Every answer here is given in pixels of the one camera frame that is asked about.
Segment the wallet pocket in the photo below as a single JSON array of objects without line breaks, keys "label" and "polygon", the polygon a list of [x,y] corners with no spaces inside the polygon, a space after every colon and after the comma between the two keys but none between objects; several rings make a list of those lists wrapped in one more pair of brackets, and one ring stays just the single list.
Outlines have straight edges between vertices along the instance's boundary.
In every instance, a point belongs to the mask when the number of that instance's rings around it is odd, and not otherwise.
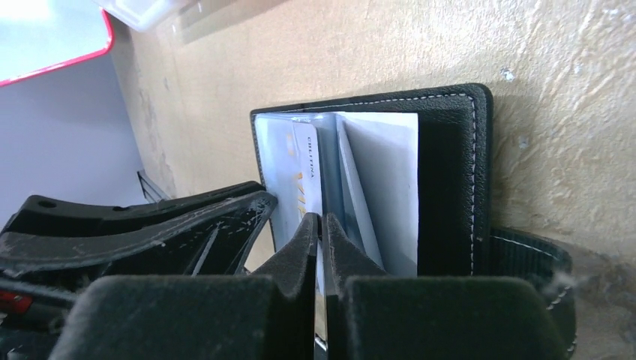
[{"label": "wallet pocket", "polygon": [[487,273],[493,118],[488,88],[452,85],[258,109],[251,113],[252,131],[260,113],[340,111],[418,114],[418,275]]}]

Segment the wallet strap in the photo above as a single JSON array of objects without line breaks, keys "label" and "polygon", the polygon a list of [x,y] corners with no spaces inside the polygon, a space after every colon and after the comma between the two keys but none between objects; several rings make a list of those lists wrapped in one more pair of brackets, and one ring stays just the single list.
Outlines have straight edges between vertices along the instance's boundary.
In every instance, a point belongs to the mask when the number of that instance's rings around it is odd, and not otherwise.
[{"label": "wallet strap", "polygon": [[523,278],[545,302],[568,356],[577,346],[574,289],[569,281],[572,258],[546,238],[512,229],[490,231],[490,275]]}]

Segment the black leather wallet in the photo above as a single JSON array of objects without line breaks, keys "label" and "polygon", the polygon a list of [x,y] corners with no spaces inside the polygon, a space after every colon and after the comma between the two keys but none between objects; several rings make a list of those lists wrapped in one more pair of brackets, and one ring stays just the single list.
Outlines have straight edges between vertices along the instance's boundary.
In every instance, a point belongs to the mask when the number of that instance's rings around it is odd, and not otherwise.
[{"label": "black leather wallet", "polygon": [[569,344],[568,354],[574,352],[572,289],[557,284],[556,292],[545,292],[557,272],[571,270],[569,255],[546,239],[490,227],[493,97],[486,86],[452,85],[257,109],[251,113],[256,153],[258,114],[321,112],[417,113],[418,276],[530,281]]}]

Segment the clear plastic container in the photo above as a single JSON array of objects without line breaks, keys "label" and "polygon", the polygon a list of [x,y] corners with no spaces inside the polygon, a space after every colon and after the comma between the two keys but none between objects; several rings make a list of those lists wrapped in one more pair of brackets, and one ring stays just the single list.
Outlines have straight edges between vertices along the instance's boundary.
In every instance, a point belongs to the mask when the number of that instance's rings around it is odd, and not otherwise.
[{"label": "clear plastic container", "polygon": [[170,14],[197,0],[93,0],[138,32],[156,26]]}]

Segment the red component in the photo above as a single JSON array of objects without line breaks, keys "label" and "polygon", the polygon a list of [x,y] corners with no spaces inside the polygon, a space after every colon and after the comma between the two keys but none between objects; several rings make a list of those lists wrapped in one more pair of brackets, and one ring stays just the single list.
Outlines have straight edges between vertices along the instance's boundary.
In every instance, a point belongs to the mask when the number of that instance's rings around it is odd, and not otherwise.
[{"label": "red component", "polygon": [[24,314],[32,303],[31,296],[0,290],[0,311],[3,313]]}]

